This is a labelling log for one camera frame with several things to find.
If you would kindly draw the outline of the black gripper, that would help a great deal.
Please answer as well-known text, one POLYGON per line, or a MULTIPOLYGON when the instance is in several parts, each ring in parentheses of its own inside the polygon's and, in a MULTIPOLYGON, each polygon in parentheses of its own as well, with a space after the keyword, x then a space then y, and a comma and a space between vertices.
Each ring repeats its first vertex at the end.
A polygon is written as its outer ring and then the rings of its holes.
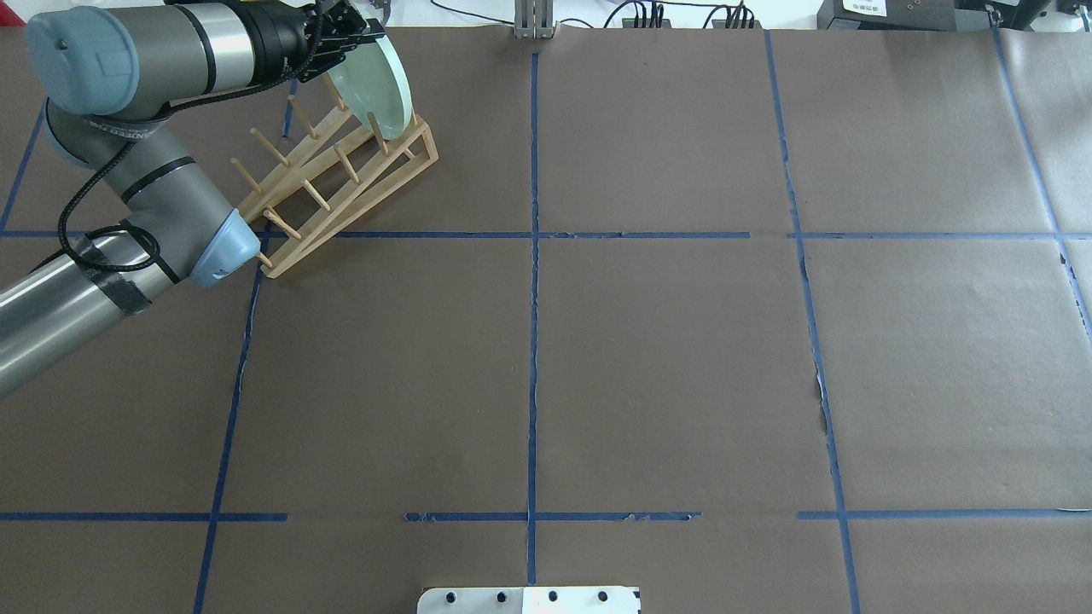
POLYGON ((302 12, 307 54, 298 67, 300 83, 323 75, 359 46, 385 38, 385 25, 367 1, 316 1, 302 12))

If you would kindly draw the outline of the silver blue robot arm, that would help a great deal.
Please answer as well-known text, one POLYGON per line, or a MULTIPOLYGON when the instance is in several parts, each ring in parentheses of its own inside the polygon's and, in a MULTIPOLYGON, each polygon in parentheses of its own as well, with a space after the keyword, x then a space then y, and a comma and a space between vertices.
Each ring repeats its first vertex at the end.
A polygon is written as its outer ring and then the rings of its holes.
POLYGON ((352 1, 164 1, 43 12, 26 27, 55 147, 91 170, 57 252, 3 291, 3 395, 174 285, 215 285, 261 243, 187 147, 175 115, 305 82, 385 38, 352 1))

